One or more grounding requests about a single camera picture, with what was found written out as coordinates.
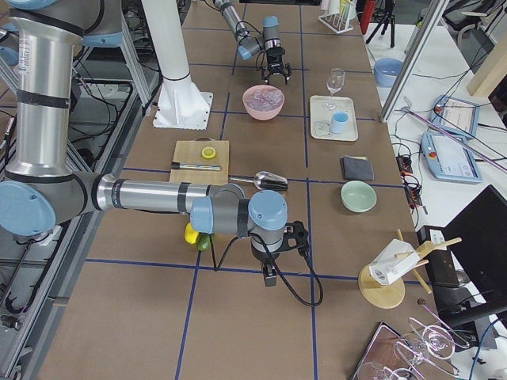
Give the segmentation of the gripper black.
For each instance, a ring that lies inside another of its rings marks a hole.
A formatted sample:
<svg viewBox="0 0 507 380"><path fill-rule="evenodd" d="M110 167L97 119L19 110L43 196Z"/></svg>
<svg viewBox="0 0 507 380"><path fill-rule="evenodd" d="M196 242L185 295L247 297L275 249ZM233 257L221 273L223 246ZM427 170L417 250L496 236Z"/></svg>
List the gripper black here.
<svg viewBox="0 0 507 380"><path fill-rule="evenodd" d="M283 47L271 47L266 51L267 67L261 67L261 79L264 83L269 83L269 77L275 74L284 76L284 83L287 85L292 76L292 68L289 63L284 64L283 56L285 50Z"/></svg>
<svg viewBox="0 0 507 380"><path fill-rule="evenodd" d="M266 287L276 286L276 269L273 261L281 253L297 250L304 259L308 258L308 232L300 221L287 222L278 230L266 230L255 226L250 232L252 253L261 263Z"/></svg>

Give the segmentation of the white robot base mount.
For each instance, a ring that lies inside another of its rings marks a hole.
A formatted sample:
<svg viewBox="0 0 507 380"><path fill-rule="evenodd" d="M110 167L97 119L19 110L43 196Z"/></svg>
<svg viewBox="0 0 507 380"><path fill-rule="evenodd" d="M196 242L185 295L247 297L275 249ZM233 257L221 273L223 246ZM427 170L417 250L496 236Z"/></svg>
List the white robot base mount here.
<svg viewBox="0 0 507 380"><path fill-rule="evenodd" d="M162 74L154 126L203 131L213 94L199 91L191 78L177 3L143 0L142 5Z"/></svg>

